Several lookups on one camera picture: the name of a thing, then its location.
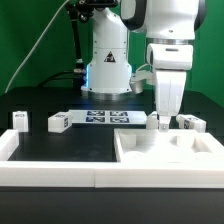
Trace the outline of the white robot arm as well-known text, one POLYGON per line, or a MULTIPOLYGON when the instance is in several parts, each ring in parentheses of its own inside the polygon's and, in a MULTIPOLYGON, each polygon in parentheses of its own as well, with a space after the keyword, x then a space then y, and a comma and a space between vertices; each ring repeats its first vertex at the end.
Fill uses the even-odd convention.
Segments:
POLYGON ((179 113, 193 65, 195 33, 206 16, 206 0, 87 0, 93 8, 93 56, 82 90, 97 98, 155 88, 158 128, 169 129, 179 113))

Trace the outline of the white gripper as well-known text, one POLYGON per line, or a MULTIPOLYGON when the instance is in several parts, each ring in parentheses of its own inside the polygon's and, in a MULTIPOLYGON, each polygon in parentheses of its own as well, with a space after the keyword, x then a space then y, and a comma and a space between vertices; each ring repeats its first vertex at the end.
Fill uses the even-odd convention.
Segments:
POLYGON ((155 80, 155 102, 159 130, 169 130, 170 117, 179 113, 186 72, 192 68, 192 45, 151 43, 147 47, 147 61, 152 66, 155 80))

